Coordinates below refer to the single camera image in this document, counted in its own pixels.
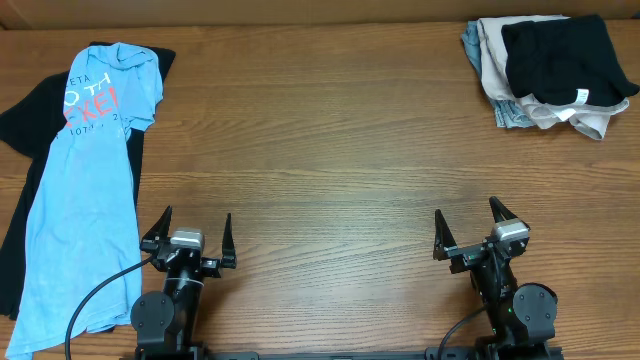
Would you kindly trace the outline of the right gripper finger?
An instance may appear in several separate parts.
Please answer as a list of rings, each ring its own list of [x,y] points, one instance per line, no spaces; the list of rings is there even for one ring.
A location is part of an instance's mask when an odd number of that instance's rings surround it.
[[[504,222],[507,220],[517,219],[517,216],[510,211],[497,196],[491,196],[489,198],[489,204],[492,211],[492,216],[495,223]]]
[[[457,243],[440,209],[435,211],[434,220],[436,228],[434,250],[449,251],[450,249],[456,248]]]

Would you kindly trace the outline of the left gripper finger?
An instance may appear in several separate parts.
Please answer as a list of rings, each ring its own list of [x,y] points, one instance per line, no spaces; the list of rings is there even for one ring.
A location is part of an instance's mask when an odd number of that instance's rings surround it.
[[[222,260],[223,261],[235,261],[236,251],[232,235],[232,216],[227,214],[225,228],[222,240]]]
[[[145,233],[143,240],[166,240],[170,228],[172,217],[172,206],[169,205],[164,210],[158,221]]]

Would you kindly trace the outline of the light blue printed t-shirt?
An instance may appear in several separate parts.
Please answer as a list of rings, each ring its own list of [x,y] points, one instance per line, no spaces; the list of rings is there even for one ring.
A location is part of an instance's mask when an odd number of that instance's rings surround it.
[[[62,99],[66,123],[27,218],[25,283],[7,358],[129,324],[142,275],[127,141],[153,124],[162,99],[159,57],[148,48],[92,45],[75,57]]]

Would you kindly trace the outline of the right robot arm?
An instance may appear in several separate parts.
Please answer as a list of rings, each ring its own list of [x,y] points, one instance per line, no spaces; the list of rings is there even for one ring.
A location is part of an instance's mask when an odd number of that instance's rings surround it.
[[[558,296],[541,283],[519,284],[512,271],[512,259],[525,253],[530,226],[519,219],[497,197],[489,198],[494,219],[491,232],[481,243],[460,247],[441,210],[434,213],[433,258],[448,260],[450,272],[470,273],[473,288],[482,306],[458,321],[442,338],[436,349],[425,356],[447,359],[561,359],[560,347],[548,341],[555,337]],[[481,313],[491,325],[490,336],[479,337],[471,347],[450,347],[452,335]]]

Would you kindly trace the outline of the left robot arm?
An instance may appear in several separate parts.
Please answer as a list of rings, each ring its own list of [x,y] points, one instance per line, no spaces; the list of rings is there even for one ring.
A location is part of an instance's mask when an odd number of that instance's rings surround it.
[[[226,217],[219,258],[204,255],[201,230],[182,227],[171,231],[171,216],[172,208],[167,207],[140,243],[165,279],[162,290],[141,295],[132,307],[136,359],[206,359],[207,346],[193,340],[204,281],[220,278],[225,269],[237,266],[231,216]]]

